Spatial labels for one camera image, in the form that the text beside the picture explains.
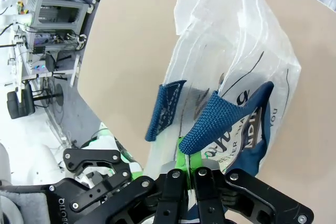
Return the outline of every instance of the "gray floor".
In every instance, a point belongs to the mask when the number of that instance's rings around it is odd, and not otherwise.
[[[328,5],[330,8],[336,10],[336,0],[320,0]],[[86,23],[84,24],[85,34],[89,35],[90,27],[94,18],[94,13],[88,16]],[[80,52],[81,59],[83,57],[84,50]],[[63,64],[64,68],[72,68],[75,61],[75,55],[73,54],[72,60],[68,60]],[[60,124],[64,134],[71,138],[72,141],[77,141],[77,146],[89,140],[93,133],[99,128],[100,120],[87,106],[85,101],[81,98],[77,91],[77,81],[75,86],[70,88],[67,81],[55,80],[55,83],[60,83],[64,92],[64,106],[63,108],[54,108],[56,121]]]

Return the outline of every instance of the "equipment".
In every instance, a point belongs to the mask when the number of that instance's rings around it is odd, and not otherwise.
[[[193,200],[192,194],[188,196],[189,189],[196,195],[196,205],[189,213],[194,211],[194,218],[198,219],[184,223],[234,224],[225,219],[225,208],[240,213],[252,223],[311,224],[313,221],[313,212],[306,206],[243,170],[234,169],[223,175],[218,163],[209,159],[203,159],[202,167],[191,169],[190,173],[175,168],[176,162],[170,162],[153,180],[147,176],[132,178],[129,164],[115,150],[66,149],[63,158],[66,168],[76,175],[89,166],[113,168],[116,174],[91,189],[65,178],[53,185],[2,186],[0,195],[13,197],[16,202],[18,195],[24,195],[30,207],[34,202],[39,208],[34,212],[40,215],[47,205],[51,224],[136,224],[146,220],[145,223],[152,223],[148,222],[150,218],[154,224],[177,224],[188,218],[188,201]],[[31,211],[29,218],[34,218]],[[23,218],[26,223],[28,217],[23,214]]]

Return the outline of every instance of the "blue fabric strap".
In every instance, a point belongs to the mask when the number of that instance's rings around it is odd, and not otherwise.
[[[165,86],[160,85],[152,119],[146,133],[146,141],[155,141],[156,136],[173,123],[177,102],[185,82],[181,80]]]
[[[236,106],[225,101],[218,96],[217,91],[214,91],[198,120],[180,143],[181,152],[191,155],[201,151],[258,107],[266,108],[273,87],[274,84],[271,81],[264,83],[251,95],[244,106]]]

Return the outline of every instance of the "bolt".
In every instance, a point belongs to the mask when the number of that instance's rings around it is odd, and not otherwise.
[[[198,171],[198,174],[200,175],[200,176],[205,176],[206,175],[206,169],[200,169],[199,171]]]
[[[233,181],[236,181],[236,180],[238,179],[238,174],[236,174],[236,173],[232,173],[232,174],[230,175],[230,179],[233,180]]]
[[[305,224],[307,222],[307,217],[305,215],[300,215],[298,218],[300,224]]]
[[[180,172],[179,171],[174,172],[172,176],[173,178],[178,178],[180,176]]]
[[[148,187],[149,186],[149,182],[146,180],[144,182],[142,182],[142,187]]]
[[[79,207],[79,205],[78,205],[77,203],[73,203],[73,204],[72,204],[72,208],[73,208],[73,209],[77,209],[78,207]]]

